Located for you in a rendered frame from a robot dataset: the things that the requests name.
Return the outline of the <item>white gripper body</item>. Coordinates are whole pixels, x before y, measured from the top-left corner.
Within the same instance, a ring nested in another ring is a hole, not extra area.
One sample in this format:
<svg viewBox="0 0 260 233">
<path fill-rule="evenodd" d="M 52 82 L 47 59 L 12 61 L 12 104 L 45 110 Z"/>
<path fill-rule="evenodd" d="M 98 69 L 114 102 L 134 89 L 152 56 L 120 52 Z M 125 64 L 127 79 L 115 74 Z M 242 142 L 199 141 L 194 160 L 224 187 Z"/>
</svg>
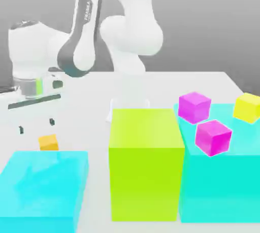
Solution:
<svg viewBox="0 0 260 233">
<path fill-rule="evenodd" d="M 60 102 L 61 94 L 58 93 L 4 104 L 4 121 L 23 123 L 28 120 L 54 119 L 59 112 Z"/>
</svg>

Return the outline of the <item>small orange cube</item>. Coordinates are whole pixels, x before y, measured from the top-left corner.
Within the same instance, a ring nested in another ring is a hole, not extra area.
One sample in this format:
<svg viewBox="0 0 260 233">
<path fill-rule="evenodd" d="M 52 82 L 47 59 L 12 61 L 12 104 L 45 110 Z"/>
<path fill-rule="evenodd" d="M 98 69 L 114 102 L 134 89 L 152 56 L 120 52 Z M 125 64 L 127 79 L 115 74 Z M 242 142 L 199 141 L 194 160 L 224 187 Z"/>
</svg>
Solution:
<svg viewBox="0 0 260 233">
<path fill-rule="evenodd" d="M 55 134 L 38 138 L 41 151 L 58 151 L 58 142 Z"/>
</svg>

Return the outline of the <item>small magenta cube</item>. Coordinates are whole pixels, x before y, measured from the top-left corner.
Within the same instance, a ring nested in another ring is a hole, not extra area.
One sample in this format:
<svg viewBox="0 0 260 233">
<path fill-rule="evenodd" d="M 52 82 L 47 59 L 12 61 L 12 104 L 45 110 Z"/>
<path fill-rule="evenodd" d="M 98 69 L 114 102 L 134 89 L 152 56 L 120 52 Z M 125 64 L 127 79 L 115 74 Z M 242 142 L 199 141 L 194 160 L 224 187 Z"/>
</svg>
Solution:
<svg viewBox="0 0 260 233">
<path fill-rule="evenodd" d="M 207 156 L 227 152 L 230 147 L 232 130 L 219 122 L 211 120 L 197 125 L 195 145 Z"/>
<path fill-rule="evenodd" d="M 190 92 L 179 97 L 178 116 L 196 124 L 208 119 L 210 106 L 210 98 L 198 92 Z"/>
</svg>

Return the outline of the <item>small yellow cube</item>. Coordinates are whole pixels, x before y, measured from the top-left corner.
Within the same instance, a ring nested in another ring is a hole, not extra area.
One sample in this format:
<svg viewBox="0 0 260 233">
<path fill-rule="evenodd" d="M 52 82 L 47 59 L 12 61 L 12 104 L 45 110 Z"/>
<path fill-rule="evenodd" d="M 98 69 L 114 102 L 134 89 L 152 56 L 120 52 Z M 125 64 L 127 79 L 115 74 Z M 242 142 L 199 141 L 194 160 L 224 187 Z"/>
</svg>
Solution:
<svg viewBox="0 0 260 233">
<path fill-rule="evenodd" d="M 233 117 L 254 124 L 260 118 L 260 96 L 244 93 L 236 99 Z"/>
</svg>

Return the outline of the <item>large cyan box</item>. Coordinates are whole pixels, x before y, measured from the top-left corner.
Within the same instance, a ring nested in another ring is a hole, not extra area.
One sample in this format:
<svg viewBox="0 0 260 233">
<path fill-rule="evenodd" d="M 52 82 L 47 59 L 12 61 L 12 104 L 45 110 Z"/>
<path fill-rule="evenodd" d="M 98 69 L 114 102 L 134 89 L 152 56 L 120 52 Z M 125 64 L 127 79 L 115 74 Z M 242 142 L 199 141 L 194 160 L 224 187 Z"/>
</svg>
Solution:
<svg viewBox="0 0 260 233">
<path fill-rule="evenodd" d="M 0 173 L 0 233 L 76 233 L 86 151 L 16 151 Z"/>
</svg>

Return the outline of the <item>large lime green box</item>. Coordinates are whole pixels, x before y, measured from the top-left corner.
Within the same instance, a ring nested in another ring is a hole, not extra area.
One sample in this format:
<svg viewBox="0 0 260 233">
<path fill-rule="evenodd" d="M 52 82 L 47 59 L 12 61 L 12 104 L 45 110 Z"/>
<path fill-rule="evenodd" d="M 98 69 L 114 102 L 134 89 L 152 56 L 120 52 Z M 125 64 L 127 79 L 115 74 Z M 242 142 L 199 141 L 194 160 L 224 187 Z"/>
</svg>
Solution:
<svg viewBox="0 0 260 233">
<path fill-rule="evenodd" d="M 175 221 L 184 150 L 173 109 L 113 110 L 112 221 Z"/>
</svg>

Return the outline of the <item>large turquoise box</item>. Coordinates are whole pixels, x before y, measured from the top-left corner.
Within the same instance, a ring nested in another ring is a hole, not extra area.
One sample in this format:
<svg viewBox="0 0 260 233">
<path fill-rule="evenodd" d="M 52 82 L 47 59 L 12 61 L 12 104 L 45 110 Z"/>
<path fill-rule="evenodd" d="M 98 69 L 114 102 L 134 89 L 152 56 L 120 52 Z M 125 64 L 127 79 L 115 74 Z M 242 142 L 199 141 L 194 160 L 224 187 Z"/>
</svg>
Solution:
<svg viewBox="0 0 260 233">
<path fill-rule="evenodd" d="M 213 104 L 209 119 L 232 132 L 227 152 L 209 157 L 196 126 L 178 118 L 185 153 L 179 214 L 183 223 L 260 223 L 260 120 L 233 118 L 233 104 Z"/>
</svg>

